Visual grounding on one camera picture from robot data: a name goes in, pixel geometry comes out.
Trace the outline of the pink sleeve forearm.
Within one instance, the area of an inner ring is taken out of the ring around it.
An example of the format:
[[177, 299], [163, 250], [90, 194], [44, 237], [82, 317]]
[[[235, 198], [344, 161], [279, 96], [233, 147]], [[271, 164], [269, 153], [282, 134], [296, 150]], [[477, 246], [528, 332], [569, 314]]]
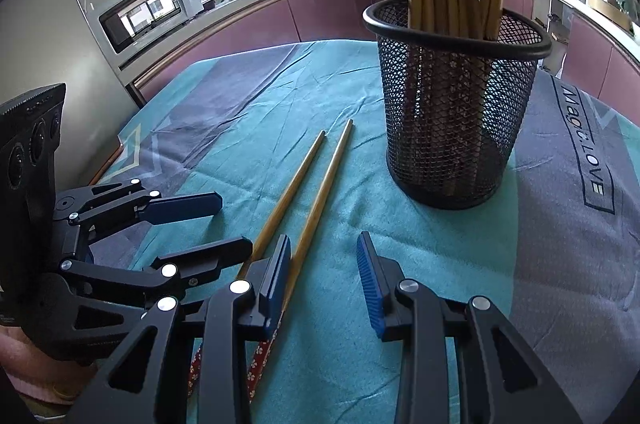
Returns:
[[23, 396], [68, 409], [96, 375], [98, 365], [50, 358], [20, 328], [1, 328], [1, 366]]

